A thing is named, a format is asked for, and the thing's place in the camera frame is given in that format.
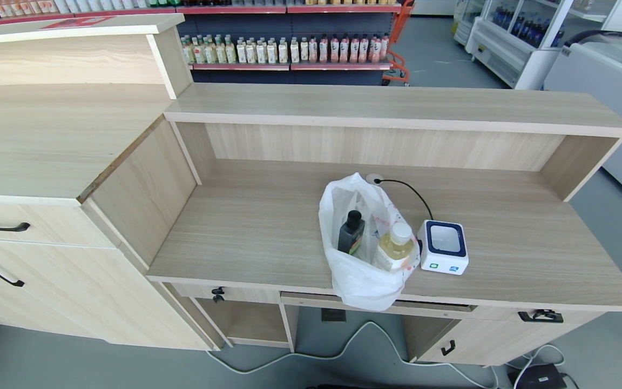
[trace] blue bottle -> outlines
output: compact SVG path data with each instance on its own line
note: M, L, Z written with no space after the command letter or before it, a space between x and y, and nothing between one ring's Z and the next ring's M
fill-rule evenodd
M525 13L520 12L520 16L518 16L518 19L515 20L515 24L513 25L513 29L511 30L511 33L515 36L518 36L524 24L525 24Z

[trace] red shelf edge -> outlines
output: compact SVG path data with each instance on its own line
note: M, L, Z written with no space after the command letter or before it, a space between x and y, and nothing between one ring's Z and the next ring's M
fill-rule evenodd
M289 71L289 64L189 64L192 70L231 70L231 71Z
M185 15L207 15L207 14L283 14L287 12L284 6L264 6L264 7L241 7L238 5L225 5L220 7L177 7L177 13Z
M350 70L366 70L366 71L377 71L377 70L390 70L390 62L380 62L378 64L374 64L372 62L366 62L363 64L350 64L350 63L326 63L321 64L320 62L316 62L313 64L304 63L304 64L292 64L290 70L292 71L301 71L301 70L318 70L318 71L350 71Z
M123 16L123 15L145 15L145 14L172 14L175 13L174 7L163 8L133 8L131 10L111 10L111 11L93 11L80 12L74 14L74 17L95 17L95 16Z
M288 5L287 13L351 13L351 12L392 12L397 13L402 6L400 4L340 4L340 5Z

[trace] bottled drink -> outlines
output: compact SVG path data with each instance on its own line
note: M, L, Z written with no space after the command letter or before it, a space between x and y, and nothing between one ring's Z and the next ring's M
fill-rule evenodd
M558 34L556 34L556 37L553 38L553 43L551 44L551 47L558 47L558 44L560 43L560 40L563 38L564 34L565 27L561 25L560 30L558 30Z
M515 36L519 35L520 30L523 28L524 24L525 24L525 13L520 12L520 16L518 16L518 19L515 20L515 24L513 25L513 29L511 30L511 33Z

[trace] gray floor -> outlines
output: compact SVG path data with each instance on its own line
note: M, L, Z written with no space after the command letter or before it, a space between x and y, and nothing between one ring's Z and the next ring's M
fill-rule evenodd
M455 42L451 18L412 17L392 49L402 55L410 71L411 86L455 88L508 88L486 66ZM391 86L401 86L398 82Z
M485 69L472 64L452 44L449 19L413 19L400 45L423 45L424 53L408 61L423 69L413 86L501 87ZM622 189L600 172L572 200L582 219L622 270ZM319 311L301 311L297 346L300 352L332 355L365 320L382 325L404 358L398 316L348 312L347 323L321 323ZM622 387L622 313L607 314L555 342L567 357L560 368L583 389ZM239 369L250 369L284 353L281 349L237 346L220 356ZM554 361L552 351L543 359ZM486 386L491 370L463 365L461 369ZM497 367L499 373L503 367ZM510 387L501 375L501 387ZM318 384L365 387L472 387L449 367L402 365L387 338L367 328L350 344L342 359L320 361L288 358L248 376L229 372L204 352L109 345L101 340L65 337L0 326L0 389L40 387L132 389L170 388L299 388Z

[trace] black bottle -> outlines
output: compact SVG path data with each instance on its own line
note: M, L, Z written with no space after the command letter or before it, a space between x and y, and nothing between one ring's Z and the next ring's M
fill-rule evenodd
M361 244L364 225L364 221L361 220L361 212L351 210L347 214L347 222L340 227L337 249L343 253L354 254Z

